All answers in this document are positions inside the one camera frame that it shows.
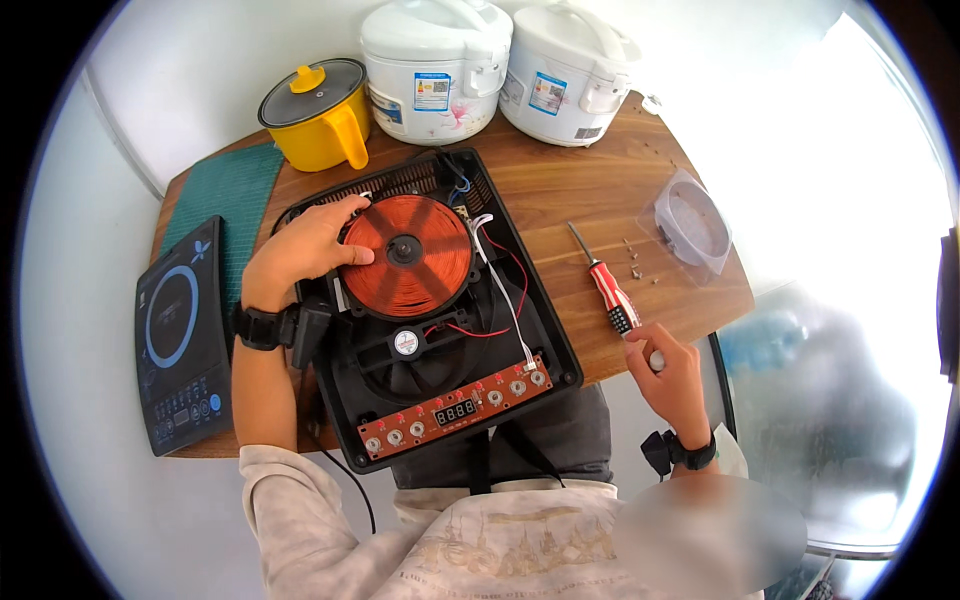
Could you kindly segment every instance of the green cutting mat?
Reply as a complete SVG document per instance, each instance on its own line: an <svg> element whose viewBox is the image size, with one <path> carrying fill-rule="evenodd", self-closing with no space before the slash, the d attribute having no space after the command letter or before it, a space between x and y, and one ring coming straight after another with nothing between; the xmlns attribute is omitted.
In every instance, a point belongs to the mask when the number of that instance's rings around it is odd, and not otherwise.
<svg viewBox="0 0 960 600"><path fill-rule="evenodd" d="M240 300L243 270L253 254L281 164L283 153L273 142L201 160L190 169L163 234L160 256L213 215L224 218L220 263L224 315Z"/></svg>

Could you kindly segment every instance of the screwdriver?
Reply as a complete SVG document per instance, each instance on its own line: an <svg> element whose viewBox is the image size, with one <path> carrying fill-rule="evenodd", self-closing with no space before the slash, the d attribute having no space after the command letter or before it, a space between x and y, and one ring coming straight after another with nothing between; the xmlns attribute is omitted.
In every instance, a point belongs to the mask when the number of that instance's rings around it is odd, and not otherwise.
<svg viewBox="0 0 960 600"><path fill-rule="evenodd" d="M630 302L627 295L617 285L616 279L613 278L610 269L607 268L607 263L594 258L590 249L587 248L584 238L580 237L577 228L569 221L566 224L577 236L577 241L580 242L580 246L587 253L587 258L590 259L588 270L593 277L593 281L597 284L597 289L603 296L603 303L607 306L607 316L610 317L613 328L617 330L621 337L627 335L631 329L640 326L640 317L636 314L634 304Z"/></svg>

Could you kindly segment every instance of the yellow pot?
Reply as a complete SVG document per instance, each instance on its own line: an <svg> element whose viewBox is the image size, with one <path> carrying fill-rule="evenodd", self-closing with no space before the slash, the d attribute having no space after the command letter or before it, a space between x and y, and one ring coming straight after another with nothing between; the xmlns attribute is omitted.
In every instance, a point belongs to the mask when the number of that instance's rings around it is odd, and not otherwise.
<svg viewBox="0 0 960 600"><path fill-rule="evenodd" d="M257 119L295 169L322 171L344 160L362 169L370 137L366 79L363 64L352 59L302 66L267 94Z"/></svg>

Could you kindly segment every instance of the white rice cooker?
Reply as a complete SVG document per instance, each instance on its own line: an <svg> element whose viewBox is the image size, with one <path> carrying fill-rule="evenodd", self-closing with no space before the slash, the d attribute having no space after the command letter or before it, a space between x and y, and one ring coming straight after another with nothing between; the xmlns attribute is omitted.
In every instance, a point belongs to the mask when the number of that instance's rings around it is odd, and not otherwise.
<svg viewBox="0 0 960 600"><path fill-rule="evenodd" d="M521 9L500 110L549 144L587 146L607 132L640 61L628 36L568 2Z"/></svg>
<svg viewBox="0 0 960 600"><path fill-rule="evenodd" d="M395 0L360 40L377 125L411 144L450 144L496 112L514 24L485 0Z"/></svg>

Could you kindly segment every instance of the wooden table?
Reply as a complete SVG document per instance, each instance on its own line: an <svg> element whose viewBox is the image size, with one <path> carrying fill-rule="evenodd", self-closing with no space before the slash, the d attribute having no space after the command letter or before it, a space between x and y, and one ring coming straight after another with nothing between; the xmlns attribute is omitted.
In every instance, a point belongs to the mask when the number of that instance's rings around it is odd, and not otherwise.
<svg viewBox="0 0 960 600"><path fill-rule="evenodd" d="M566 227L566 220L577 226L593 254L607 262L633 299L640 318L662 323L682 342L708 335L754 308L736 250L731 250L720 277L708 287L697 288L662 242L636 224L637 214L656 198L678 167L696 177L677 140L658 117L640 109L640 100L640 95L632 92L607 134L589 148L538 142L516 130L499 112L480 133L453 145L472 146L480 153L560 315L583 367L584 385L624 372L626 364L623 343L607 320L603 301L587 272L587 259ZM269 141L270 135L261 131L217 154ZM397 164L419 148L373 127L367 149L370 163L361 171L343 163L320 173L302 173L284 162L260 225L256 248L267 241L271 226L287 206ZM187 169L167 188L156 224L152 261L159 253L163 232L189 174ZM628 245L638 254L636 259L631 259ZM633 279L631 263L638 265L642 279ZM299 382L297 372L291 372L291 376L295 384ZM322 430L320 440L324 447L337 447L329 427ZM316 449L312 440L301 435L300 451ZM237 453L236 438L228 431L173 456L221 458Z"/></svg>

